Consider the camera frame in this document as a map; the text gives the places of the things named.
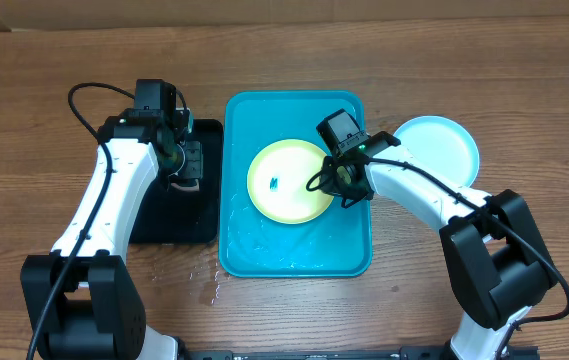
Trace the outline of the yellow-rimmed plate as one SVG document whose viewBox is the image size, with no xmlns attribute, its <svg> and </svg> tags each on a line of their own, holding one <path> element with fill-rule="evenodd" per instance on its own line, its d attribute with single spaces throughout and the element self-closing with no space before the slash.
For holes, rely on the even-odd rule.
<svg viewBox="0 0 569 360">
<path fill-rule="evenodd" d="M 253 205 L 267 218 L 283 224 L 301 224 L 320 216 L 333 196 L 306 185 L 318 173 L 326 153 L 317 145 L 285 139 L 262 149 L 247 174 Z"/>
</svg>

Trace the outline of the light blue plate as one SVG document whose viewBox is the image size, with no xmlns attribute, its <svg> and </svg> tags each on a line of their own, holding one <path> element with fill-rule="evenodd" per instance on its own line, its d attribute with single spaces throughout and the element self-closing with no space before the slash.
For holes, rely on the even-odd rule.
<svg viewBox="0 0 569 360">
<path fill-rule="evenodd" d="M 471 187 L 480 170 L 480 152 L 470 133 L 455 121 L 435 115 L 413 118 L 393 134 L 430 169 Z"/>
</svg>

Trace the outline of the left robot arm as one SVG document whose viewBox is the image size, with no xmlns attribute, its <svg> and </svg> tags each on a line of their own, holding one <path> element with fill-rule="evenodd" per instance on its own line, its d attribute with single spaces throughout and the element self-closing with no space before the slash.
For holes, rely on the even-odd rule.
<svg viewBox="0 0 569 360">
<path fill-rule="evenodd" d="M 185 163 L 188 116 L 133 110 L 108 118 L 92 178 L 47 255 L 25 259 L 20 281 L 33 335 L 27 356 L 44 359 L 180 359 L 180 341 L 152 329 L 126 267 L 147 190 Z"/>
</svg>

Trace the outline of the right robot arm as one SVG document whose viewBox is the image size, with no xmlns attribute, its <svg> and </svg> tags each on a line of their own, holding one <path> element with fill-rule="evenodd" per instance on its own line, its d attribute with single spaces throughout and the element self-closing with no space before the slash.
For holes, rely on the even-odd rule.
<svg viewBox="0 0 569 360">
<path fill-rule="evenodd" d="M 438 232 L 454 295 L 464 311 L 447 357 L 503 359 L 513 332 L 558 282 L 525 201 L 490 195 L 430 170 L 386 132 L 320 133 L 330 154 L 307 183 L 345 208 L 379 195 Z"/>
</svg>

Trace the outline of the black plastic tray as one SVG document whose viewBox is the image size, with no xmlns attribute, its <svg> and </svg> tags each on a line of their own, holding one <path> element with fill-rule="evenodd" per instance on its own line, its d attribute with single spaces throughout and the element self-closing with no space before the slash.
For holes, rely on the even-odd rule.
<svg viewBox="0 0 569 360">
<path fill-rule="evenodd" d="M 201 144 L 199 187 L 171 183 L 162 171 L 141 202 L 130 235 L 132 244 L 206 244 L 215 240 L 220 221 L 223 125 L 215 119 L 194 121 L 193 139 Z"/>
</svg>

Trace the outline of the teal plastic tray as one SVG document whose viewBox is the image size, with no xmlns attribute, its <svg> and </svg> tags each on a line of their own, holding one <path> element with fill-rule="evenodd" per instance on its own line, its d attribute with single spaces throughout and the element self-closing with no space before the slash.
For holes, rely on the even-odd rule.
<svg viewBox="0 0 569 360">
<path fill-rule="evenodd" d="M 343 109 L 358 124 L 364 107 L 346 90 L 249 91 L 231 98 L 224 124 L 219 260 L 237 277 L 355 277 L 373 258 L 368 201 L 348 209 L 331 201 L 317 218 L 296 225 L 273 221 L 250 200 L 247 175 L 255 156 L 280 140 L 324 143 L 316 131 Z"/>
</svg>

